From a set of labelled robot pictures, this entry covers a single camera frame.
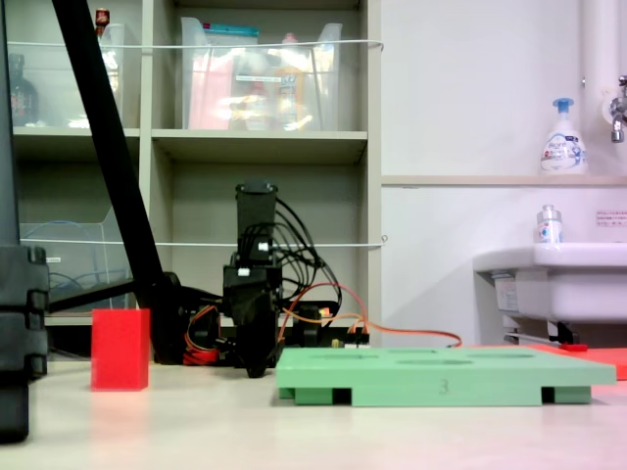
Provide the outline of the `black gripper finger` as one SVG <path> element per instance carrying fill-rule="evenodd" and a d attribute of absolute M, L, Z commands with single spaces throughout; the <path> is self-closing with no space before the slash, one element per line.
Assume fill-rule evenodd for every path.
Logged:
<path fill-rule="evenodd" d="M 278 345 L 278 320 L 282 308 L 282 301 L 275 295 L 262 295 L 259 300 L 259 320 L 261 322 L 261 363 L 258 367 L 258 376 L 263 377 L 265 372 L 276 363 Z"/>
<path fill-rule="evenodd" d="M 261 347 L 258 343 L 255 313 L 245 303 L 232 300 L 230 314 L 235 325 L 235 352 L 249 378 L 261 377 Z"/>

